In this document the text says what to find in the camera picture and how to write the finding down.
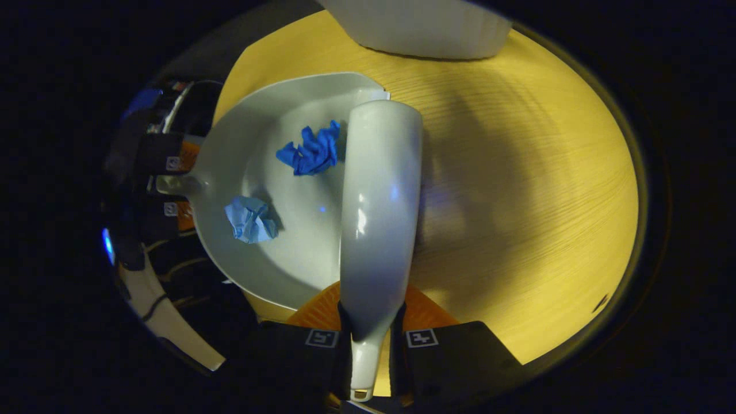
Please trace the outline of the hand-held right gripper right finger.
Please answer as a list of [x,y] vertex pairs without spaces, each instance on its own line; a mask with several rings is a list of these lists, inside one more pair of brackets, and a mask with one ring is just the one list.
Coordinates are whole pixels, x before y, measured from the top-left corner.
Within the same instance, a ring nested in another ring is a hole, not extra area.
[[391,394],[402,403],[483,403],[524,381],[481,321],[461,323],[415,286],[391,327]]

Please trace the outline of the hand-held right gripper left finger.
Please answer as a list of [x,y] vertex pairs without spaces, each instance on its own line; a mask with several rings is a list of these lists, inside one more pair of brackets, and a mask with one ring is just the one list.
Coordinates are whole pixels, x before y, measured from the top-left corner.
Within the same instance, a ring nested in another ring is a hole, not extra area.
[[350,395],[350,322],[338,282],[284,323],[253,333],[253,385],[268,403],[342,403]]

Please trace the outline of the light blue paper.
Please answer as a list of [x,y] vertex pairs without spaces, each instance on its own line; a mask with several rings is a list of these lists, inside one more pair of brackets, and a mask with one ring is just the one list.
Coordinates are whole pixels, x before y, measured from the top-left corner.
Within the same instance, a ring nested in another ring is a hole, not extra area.
[[268,204],[258,198],[237,196],[224,207],[232,226],[232,236],[246,244],[278,237],[278,226],[269,217]]

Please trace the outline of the grey dustpan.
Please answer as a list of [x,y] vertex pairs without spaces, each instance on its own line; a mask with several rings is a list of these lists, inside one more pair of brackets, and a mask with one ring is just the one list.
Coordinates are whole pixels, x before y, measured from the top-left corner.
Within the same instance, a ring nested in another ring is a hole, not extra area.
[[[378,82],[357,72],[286,79],[248,94],[216,121],[192,170],[160,175],[152,188],[183,196],[205,251],[237,286],[269,303],[298,309],[339,280],[344,150],[350,111],[389,99]],[[301,131],[341,127],[338,163],[296,176],[276,157]],[[237,240],[224,212],[238,196],[265,202],[278,236],[254,244]]]

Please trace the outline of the dark blue paper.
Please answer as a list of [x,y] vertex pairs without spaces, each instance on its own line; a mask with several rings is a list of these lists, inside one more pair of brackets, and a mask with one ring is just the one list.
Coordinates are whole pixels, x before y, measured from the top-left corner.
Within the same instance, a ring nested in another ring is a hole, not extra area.
[[317,132],[309,126],[302,128],[302,144],[287,143],[275,156],[293,170],[295,176],[313,176],[325,172],[338,163],[338,139],[341,125],[332,120],[327,128]]

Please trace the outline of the small grey broom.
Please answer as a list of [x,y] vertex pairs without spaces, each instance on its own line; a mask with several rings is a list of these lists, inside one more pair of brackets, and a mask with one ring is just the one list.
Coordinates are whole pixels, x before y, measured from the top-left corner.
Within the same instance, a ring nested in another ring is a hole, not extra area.
[[420,205],[423,120],[392,100],[348,120],[340,239],[340,305],[351,331],[349,398],[373,398],[384,336],[407,292]]

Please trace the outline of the white garbage bin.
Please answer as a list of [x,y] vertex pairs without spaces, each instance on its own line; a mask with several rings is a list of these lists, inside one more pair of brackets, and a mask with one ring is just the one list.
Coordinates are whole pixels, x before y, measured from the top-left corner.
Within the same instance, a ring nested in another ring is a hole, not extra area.
[[506,17],[466,0],[316,0],[355,42],[421,58],[474,60],[499,53]]

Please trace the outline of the wooden desktop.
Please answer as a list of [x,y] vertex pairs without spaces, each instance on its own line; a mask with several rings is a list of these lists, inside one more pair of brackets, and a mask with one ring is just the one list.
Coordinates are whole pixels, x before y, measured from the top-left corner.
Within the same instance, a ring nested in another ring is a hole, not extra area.
[[500,339],[494,380],[517,385],[581,341],[630,277],[643,212],[630,133],[592,82],[520,27],[494,57],[439,60],[358,45],[319,11],[244,49],[214,118],[273,82],[337,71],[423,116],[411,280]]

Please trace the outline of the person's dark striped jacket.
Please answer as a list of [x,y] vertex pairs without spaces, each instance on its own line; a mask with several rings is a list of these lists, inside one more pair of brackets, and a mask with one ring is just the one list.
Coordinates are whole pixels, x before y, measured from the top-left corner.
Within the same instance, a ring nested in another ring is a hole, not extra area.
[[110,247],[123,300],[153,338],[203,375],[239,354],[256,317],[242,290],[204,251],[194,229],[175,239]]

